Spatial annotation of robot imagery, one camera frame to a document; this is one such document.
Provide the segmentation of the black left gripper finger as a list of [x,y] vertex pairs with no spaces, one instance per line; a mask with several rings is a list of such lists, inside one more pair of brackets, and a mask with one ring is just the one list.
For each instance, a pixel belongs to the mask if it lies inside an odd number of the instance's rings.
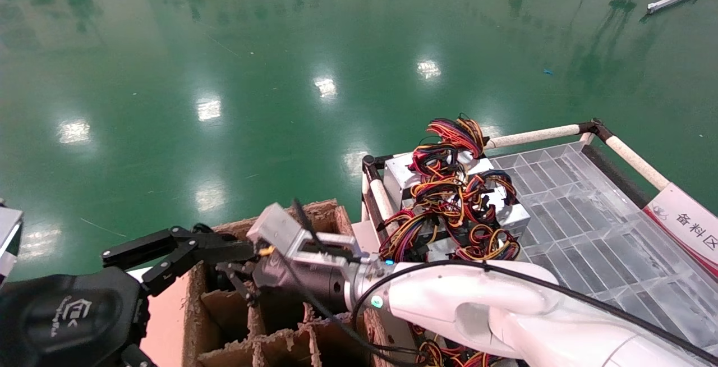
[[243,287],[251,282],[251,267],[239,262],[221,262],[215,265],[218,276],[218,285],[222,288]]

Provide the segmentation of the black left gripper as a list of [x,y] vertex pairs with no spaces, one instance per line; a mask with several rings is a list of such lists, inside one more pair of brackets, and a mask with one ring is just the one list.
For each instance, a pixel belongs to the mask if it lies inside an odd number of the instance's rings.
[[[124,272],[151,260],[158,263],[141,283]],[[5,283],[2,365],[149,366],[140,348],[149,321],[147,295],[158,296],[200,263],[243,267],[255,260],[252,242],[205,224],[189,231],[173,226],[105,250],[100,272]]]

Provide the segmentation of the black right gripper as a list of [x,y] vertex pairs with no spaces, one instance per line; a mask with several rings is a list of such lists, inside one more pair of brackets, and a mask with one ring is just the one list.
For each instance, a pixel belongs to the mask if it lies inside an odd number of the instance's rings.
[[334,314],[346,313],[344,275],[338,268],[290,260],[285,265],[279,255],[271,254],[254,268],[236,270],[236,291],[248,306],[258,306],[259,298],[301,302],[309,291],[321,305]]

